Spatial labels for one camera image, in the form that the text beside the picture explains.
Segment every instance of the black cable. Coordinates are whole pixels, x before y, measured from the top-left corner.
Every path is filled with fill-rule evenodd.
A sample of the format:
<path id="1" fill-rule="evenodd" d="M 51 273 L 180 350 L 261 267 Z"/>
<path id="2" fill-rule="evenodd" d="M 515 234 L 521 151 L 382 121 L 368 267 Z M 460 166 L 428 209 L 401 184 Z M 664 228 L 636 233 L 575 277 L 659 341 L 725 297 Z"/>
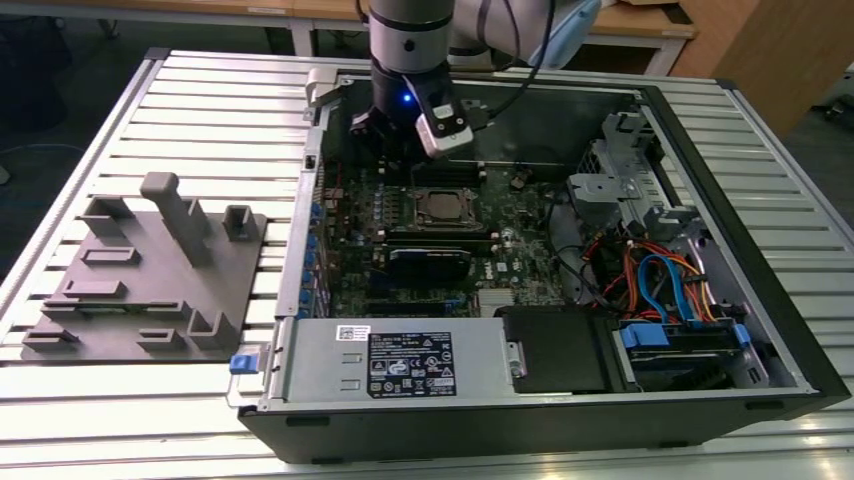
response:
<path id="1" fill-rule="evenodd" d="M 557 9 L 557 1 L 548 0 L 548 18 L 545 19 L 545 30 L 543 32 L 543 42 L 540 45 L 539 58 L 536 59 L 536 64 L 533 65 L 533 68 L 531 69 L 531 73 L 528 74 L 528 77 L 524 79 L 524 82 L 521 82 L 521 85 L 519 86 L 513 94 L 509 96 L 507 100 L 504 100 L 504 103 L 501 103 L 497 106 L 497 108 L 489 111 L 489 120 L 493 120 L 494 117 L 497 117 L 504 112 L 504 110 L 509 108 L 509 106 L 515 103 L 515 101 L 519 100 L 519 97 L 527 91 L 528 87 L 531 86 L 531 83 L 533 82 L 533 78 L 536 77 L 536 74 L 539 73 L 539 69 L 543 66 L 543 62 L 545 61 L 545 51 L 548 50 L 548 40 L 551 39 L 551 27 L 555 22 L 556 9 Z"/>
<path id="2" fill-rule="evenodd" d="M 513 54 L 512 59 L 496 70 L 497 72 L 502 72 L 509 67 L 512 67 L 519 60 L 519 55 L 521 55 L 521 38 L 519 36 L 519 23 L 516 22 L 516 14 L 512 13 L 512 6 L 509 5 L 509 0 L 504 0 L 504 8 L 507 9 L 507 15 L 509 16 L 509 24 L 512 26 L 512 38 L 513 38 Z"/>
<path id="3" fill-rule="evenodd" d="M 555 250 L 555 246 L 551 243 L 551 216 L 552 216 L 552 214 L 555 212 L 555 205 L 557 204 L 560 187 L 557 187 L 555 189 L 553 197 L 552 197 L 551 203 L 548 205 L 548 212 L 545 214 L 545 220 L 544 220 L 545 221 L 545 247 L 551 251 L 551 254 L 553 255 L 553 257 L 557 259 L 557 262 L 560 262 L 560 266 L 565 269 L 567 272 L 569 272 L 569 274 L 575 278 L 577 278 L 577 281 L 581 283 L 581 285 L 584 286 L 584 288 L 587 289 L 587 291 L 592 295 L 593 299 L 596 300 L 596 303 L 599 303 L 599 305 L 601 305 L 601 307 L 605 310 L 609 310 L 609 311 L 616 312 L 616 313 L 627 313 L 624 310 L 621 310 L 620 308 L 615 307 L 613 304 L 607 301 L 607 299 L 601 296 L 601 293 L 599 293 L 599 290 L 596 289 L 593 284 L 589 283 L 589 281 L 584 278 L 584 275 L 581 275 L 581 272 L 575 270 L 575 268 L 572 268 L 572 266 L 565 262 L 565 260 L 563 260 L 563 258 L 560 258 L 560 253 L 567 248 L 575 247 L 575 246 L 573 245 L 565 245 L 565 246 L 560 247 L 559 250 Z"/>
<path id="4" fill-rule="evenodd" d="M 368 16 L 364 14 L 364 10 L 361 10 L 361 1 L 360 0 L 353 0 L 354 4 L 356 4 L 356 15 L 358 15 L 358 21 L 362 24 L 368 23 Z"/>

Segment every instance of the blue latch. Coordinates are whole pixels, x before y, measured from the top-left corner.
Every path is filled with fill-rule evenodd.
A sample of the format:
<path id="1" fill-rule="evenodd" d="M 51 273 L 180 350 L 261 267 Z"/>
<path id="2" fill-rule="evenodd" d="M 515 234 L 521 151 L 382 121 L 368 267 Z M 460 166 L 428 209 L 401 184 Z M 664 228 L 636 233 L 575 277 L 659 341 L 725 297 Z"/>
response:
<path id="1" fill-rule="evenodd" d="M 667 347 L 669 340 L 660 323 L 632 323 L 619 331 L 625 349 L 635 347 Z"/>
<path id="2" fill-rule="evenodd" d="M 740 323 L 735 324 L 735 328 L 732 329 L 735 332 L 735 338 L 737 339 L 737 344 L 741 347 L 749 345 L 749 332 L 747 331 L 747 327 L 744 327 Z"/>
<path id="3" fill-rule="evenodd" d="M 232 375 L 252 375 L 257 373 L 257 355 L 237 354 L 230 356 L 228 371 Z"/>

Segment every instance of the warning label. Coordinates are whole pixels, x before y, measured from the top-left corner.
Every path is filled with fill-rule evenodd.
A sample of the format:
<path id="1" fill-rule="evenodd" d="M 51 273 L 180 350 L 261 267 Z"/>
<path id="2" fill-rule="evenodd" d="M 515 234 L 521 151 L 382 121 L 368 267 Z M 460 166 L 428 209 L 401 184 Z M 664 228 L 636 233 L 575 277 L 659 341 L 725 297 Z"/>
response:
<path id="1" fill-rule="evenodd" d="M 372 333 L 366 384 L 373 398 L 456 395 L 450 333 Z"/>

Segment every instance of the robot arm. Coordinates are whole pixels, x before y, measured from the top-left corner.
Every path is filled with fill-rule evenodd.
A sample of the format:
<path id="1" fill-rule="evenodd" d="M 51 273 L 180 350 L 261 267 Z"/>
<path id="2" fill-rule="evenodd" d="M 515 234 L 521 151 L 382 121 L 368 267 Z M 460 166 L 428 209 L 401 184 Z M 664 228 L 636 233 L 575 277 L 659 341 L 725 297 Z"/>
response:
<path id="1" fill-rule="evenodd" d="M 373 105 L 353 119 L 353 134 L 372 139 L 380 156 L 409 164 L 468 145 L 473 133 L 446 62 L 452 31 L 454 39 L 536 63 L 535 74 L 539 65 L 568 62 L 599 6 L 600 0 L 372 0 L 365 17 Z M 512 23 L 517 39 L 507 34 Z"/>

